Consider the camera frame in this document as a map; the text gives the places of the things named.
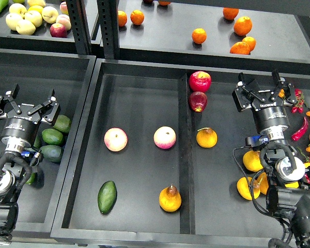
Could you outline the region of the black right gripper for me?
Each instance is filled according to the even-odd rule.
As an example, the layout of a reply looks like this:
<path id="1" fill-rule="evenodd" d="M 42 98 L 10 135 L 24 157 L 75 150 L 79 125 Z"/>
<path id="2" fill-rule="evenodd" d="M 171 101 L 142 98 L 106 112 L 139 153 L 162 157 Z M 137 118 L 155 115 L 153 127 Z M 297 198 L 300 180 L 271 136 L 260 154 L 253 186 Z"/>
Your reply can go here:
<path id="1" fill-rule="evenodd" d="M 284 131 L 290 127 L 284 105 L 293 106 L 296 103 L 293 84 L 280 77 L 277 69 L 272 71 L 275 84 L 275 90 L 272 91 L 260 91 L 257 80 L 245 76 L 242 72 L 239 73 L 238 79 L 237 89 L 232 92 L 238 112 L 252 111 L 258 134 L 283 136 Z M 285 91 L 284 99 L 278 96 L 281 89 Z"/>

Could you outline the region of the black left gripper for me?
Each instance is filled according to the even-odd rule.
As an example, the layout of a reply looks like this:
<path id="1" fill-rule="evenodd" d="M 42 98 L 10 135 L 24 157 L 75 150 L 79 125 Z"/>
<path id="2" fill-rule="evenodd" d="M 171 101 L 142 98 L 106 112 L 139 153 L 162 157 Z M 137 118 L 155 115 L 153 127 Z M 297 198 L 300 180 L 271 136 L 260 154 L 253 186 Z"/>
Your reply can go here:
<path id="1" fill-rule="evenodd" d="M 15 84 L 13 90 L 0 95 L 0 119 L 6 119 L 0 140 L 6 145 L 8 143 L 32 145 L 36 140 L 40 124 L 54 126 L 60 113 L 60 105 L 55 98 L 54 89 L 49 91 L 46 101 L 36 106 L 25 103 L 17 105 L 15 98 L 19 90 L 19 84 Z M 8 113 L 4 111 L 7 103 L 10 103 L 13 108 Z"/>

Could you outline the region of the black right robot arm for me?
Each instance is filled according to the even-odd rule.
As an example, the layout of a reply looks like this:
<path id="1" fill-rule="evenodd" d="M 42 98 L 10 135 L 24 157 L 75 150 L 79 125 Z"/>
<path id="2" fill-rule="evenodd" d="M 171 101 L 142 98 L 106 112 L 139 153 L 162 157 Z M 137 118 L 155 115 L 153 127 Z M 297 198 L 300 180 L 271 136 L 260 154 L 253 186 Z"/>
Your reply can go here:
<path id="1" fill-rule="evenodd" d="M 259 151 L 262 165 L 247 179 L 247 188 L 253 194 L 256 177 L 266 174 L 266 206 L 255 198 L 252 202 L 258 212 L 277 219 L 283 227 L 283 236 L 270 239 L 268 246 L 289 247 L 294 239 L 297 247 L 310 247 L 310 167 L 305 168 L 284 137 L 290 126 L 285 107 L 297 103 L 294 87 L 277 70 L 272 72 L 270 89 L 261 89 L 256 79 L 247 79 L 243 73 L 238 79 L 232 97 L 239 112 L 252 111 L 257 130 L 256 136 L 245 139 L 245 145 Z"/>

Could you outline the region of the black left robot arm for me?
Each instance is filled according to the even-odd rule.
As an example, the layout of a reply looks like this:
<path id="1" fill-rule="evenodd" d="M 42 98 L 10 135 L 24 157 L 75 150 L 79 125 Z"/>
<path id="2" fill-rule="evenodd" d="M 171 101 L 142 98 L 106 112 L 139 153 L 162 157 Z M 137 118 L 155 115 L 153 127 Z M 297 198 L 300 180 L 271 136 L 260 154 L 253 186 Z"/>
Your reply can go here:
<path id="1" fill-rule="evenodd" d="M 16 85 L 0 95 L 0 119 L 6 121 L 0 134 L 0 141 L 6 146 L 0 155 L 0 242 L 5 243 L 10 243 L 17 223 L 22 188 L 42 160 L 41 150 L 34 146 L 39 126 L 52 126 L 60 112 L 53 89 L 38 105 L 17 104 L 19 89 Z"/>

